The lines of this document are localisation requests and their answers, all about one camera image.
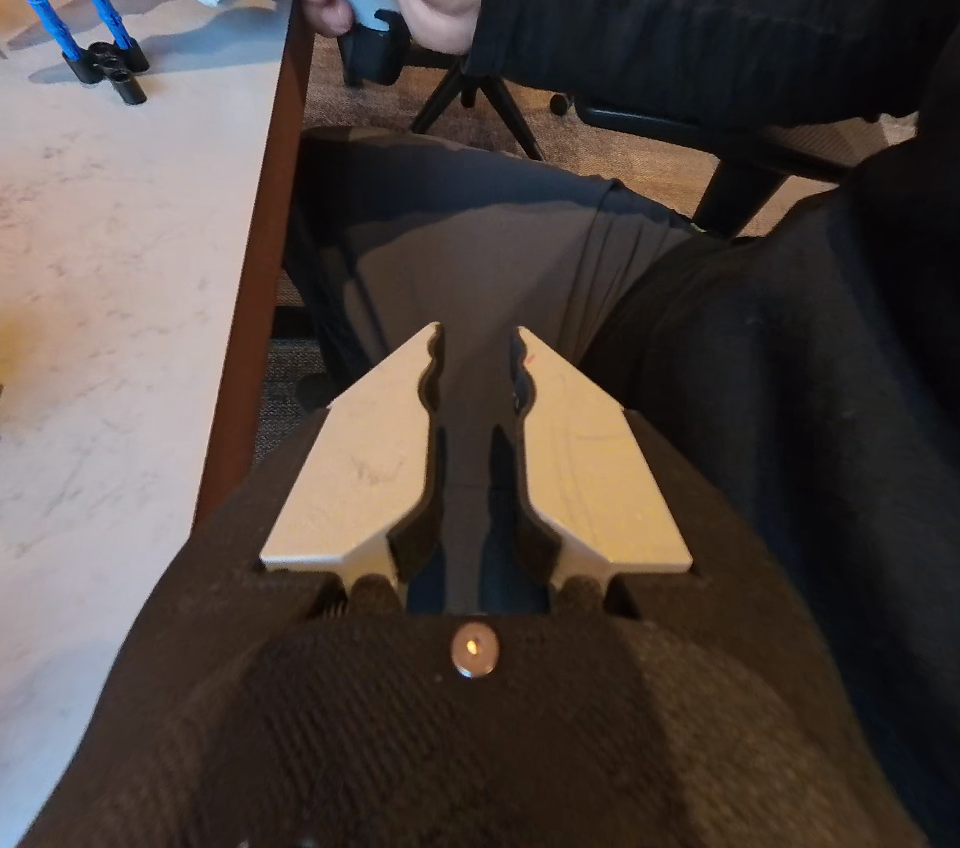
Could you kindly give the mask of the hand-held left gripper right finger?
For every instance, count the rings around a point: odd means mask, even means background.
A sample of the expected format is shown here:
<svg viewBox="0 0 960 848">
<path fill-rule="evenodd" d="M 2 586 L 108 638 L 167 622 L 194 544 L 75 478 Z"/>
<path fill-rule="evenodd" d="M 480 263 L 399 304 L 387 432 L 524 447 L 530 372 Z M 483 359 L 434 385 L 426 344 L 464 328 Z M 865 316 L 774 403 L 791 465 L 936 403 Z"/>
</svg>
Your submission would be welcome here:
<svg viewBox="0 0 960 848">
<path fill-rule="evenodd" d="M 517 557 L 538 582 L 693 565 L 625 408 L 529 328 L 510 340 Z"/>
</svg>

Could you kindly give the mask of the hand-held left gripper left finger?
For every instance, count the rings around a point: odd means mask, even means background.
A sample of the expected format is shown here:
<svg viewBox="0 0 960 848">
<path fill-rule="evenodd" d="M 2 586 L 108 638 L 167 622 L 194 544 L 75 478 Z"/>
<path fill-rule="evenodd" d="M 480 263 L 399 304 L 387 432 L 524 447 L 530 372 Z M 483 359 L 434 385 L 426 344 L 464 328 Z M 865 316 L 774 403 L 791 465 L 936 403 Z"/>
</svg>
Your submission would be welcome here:
<svg viewBox="0 0 960 848">
<path fill-rule="evenodd" d="M 327 407 L 262 547 L 268 571 L 409 582 L 440 543 L 439 378 L 429 323 Z"/>
</svg>

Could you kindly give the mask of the black connector piece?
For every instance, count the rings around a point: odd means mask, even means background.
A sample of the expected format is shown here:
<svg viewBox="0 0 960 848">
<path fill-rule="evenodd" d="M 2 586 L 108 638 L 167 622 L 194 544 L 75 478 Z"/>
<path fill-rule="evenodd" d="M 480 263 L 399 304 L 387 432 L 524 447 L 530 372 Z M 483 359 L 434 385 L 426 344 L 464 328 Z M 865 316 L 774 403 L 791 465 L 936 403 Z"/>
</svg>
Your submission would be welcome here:
<svg viewBox="0 0 960 848">
<path fill-rule="evenodd" d="M 87 49 L 72 54 L 61 51 L 61 57 L 75 79 L 84 86 L 110 84 L 124 104 L 130 107 L 144 105 L 147 94 L 138 82 L 138 76 L 150 70 L 150 62 L 138 42 L 128 48 L 115 42 L 94 42 Z"/>
</svg>

